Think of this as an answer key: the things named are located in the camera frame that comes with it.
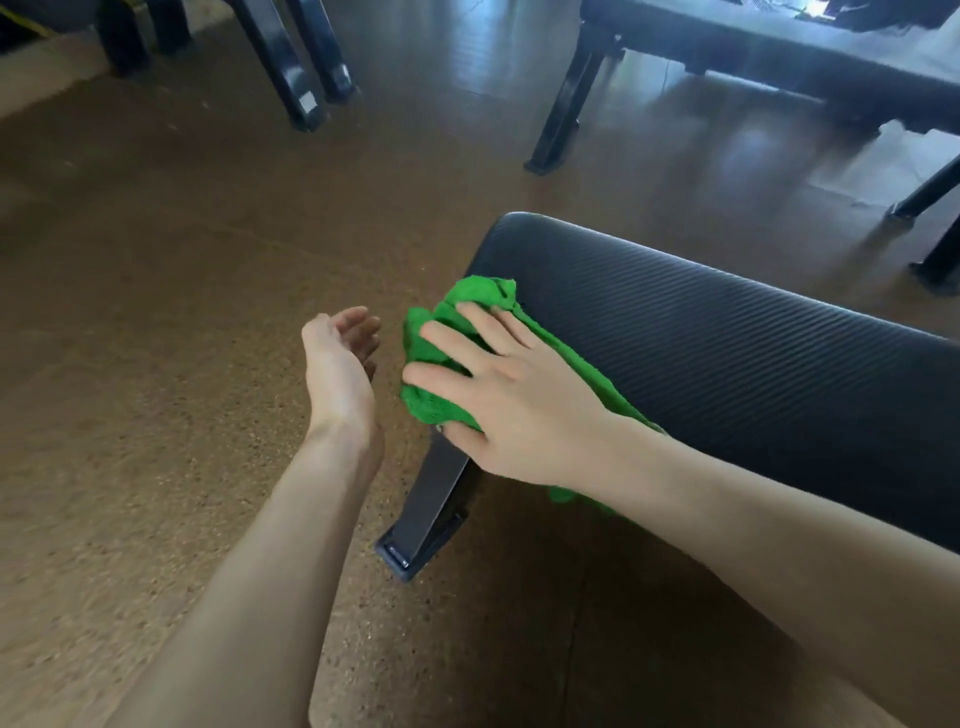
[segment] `hand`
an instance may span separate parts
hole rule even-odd
[[[303,327],[306,388],[310,393],[307,438],[337,427],[370,442],[376,432],[370,357],[380,346],[380,320],[365,306],[333,316],[320,314]]]
[[[560,355],[512,313],[491,313],[476,303],[457,310],[494,353],[463,334],[431,321],[420,336],[472,376],[412,362],[408,384],[459,404],[483,432],[446,423],[443,433],[483,470],[538,485],[579,489],[589,477],[591,456],[602,449],[612,415]]]

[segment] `black metal leg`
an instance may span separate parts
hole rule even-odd
[[[921,263],[911,263],[910,270],[920,282],[938,296],[957,294],[960,274],[960,217],[953,221],[937,247]]]
[[[320,83],[324,85],[326,100],[331,104],[344,103],[356,86],[350,78],[340,43],[333,35],[333,27],[326,16],[322,0],[287,0],[290,14],[300,30],[303,45],[310,54]]]
[[[433,434],[403,512],[374,547],[400,579],[410,581],[467,518],[475,470],[443,435]]]
[[[271,0],[231,0],[230,4],[291,123],[302,132],[312,132],[324,121],[321,92],[300,65],[274,4]]]
[[[156,45],[164,56],[171,56],[190,44],[190,29],[181,0],[147,0],[154,22]]]
[[[150,65],[133,8],[123,0],[101,0],[95,24],[113,72],[130,76]]]
[[[913,220],[958,184],[960,184],[960,157],[954,159],[937,174],[921,184],[905,200],[896,203],[887,210],[887,217]]]
[[[605,56],[617,51],[613,34],[586,23],[580,26],[577,48],[566,70],[560,93],[543,125],[533,156],[523,165],[527,170],[546,175],[563,163],[570,133],[577,125],[577,116],[584,107],[600,64]]]

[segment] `sticker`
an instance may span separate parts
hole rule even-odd
[[[303,107],[303,113],[310,113],[317,107],[317,99],[313,96],[313,91],[307,91],[300,97],[300,105]]]

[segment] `weight bench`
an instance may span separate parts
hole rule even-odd
[[[515,279],[524,309],[671,436],[960,552],[960,346],[523,212],[468,273]],[[375,547],[401,579],[464,522],[476,473],[433,434]]]
[[[719,0],[582,0],[580,35],[526,168],[556,169],[600,64],[623,49],[832,102],[861,124],[899,119],[915,132],[960,133],[960,74],[900,38],[852,33]]]

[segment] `forearm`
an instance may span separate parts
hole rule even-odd
[[[300,449],[111,728],[306,725],[350,534],[372,478],[362,447],[322,435]]]
[[[587,495],[701,561],[916,728],[960,713],[960,557],[621,421]]]

